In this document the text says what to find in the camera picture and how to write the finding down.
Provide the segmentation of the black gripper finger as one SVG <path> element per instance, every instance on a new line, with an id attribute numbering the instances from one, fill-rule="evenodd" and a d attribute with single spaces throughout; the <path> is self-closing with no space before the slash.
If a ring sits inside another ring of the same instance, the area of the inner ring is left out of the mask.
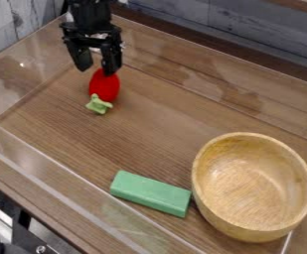
<path id="1" fill-rule="evenodd" d="M 120 44 L 105 43 L 101 48 L 101 66 L 104 70 L 104 74 L 111 76 L 116 74 L 116 72 L 123 67 L 123 49 Z"/>
<path id="2" fill-rule="evenodd" d="M 93 65 L 89 47 L 81 46 L 73 41 L 66 41 L 69 53 L 80 71 L 86 71 Z"/>

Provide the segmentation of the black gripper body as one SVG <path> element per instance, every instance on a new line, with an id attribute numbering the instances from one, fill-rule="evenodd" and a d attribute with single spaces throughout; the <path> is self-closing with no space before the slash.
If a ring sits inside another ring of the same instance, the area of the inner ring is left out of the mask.
<path id="1" fill-rule="evenodd" d="M 116 49 L 123 49 L 121 28 L 109 25 L 105 28 L 86 30 L 77 26 L 74 22 L 62 22 L 60 27 L 64 30 L 64 42 L 77 47 L 100 48 L 111 45 Z"/>

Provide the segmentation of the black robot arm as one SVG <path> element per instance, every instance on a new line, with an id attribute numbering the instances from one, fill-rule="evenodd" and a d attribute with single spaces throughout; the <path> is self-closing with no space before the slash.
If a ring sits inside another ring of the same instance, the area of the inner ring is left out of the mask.
<path id="1" fill-rule="evenodd" d="M 91 49 L 100 49 L 101 69 L 111 76 L 123 67 L 121 28 L 112 23 L 112 0 L 68 0 L 73 19 L 64 21 L 62 40 L 80 71 L 93 66 Z"/>

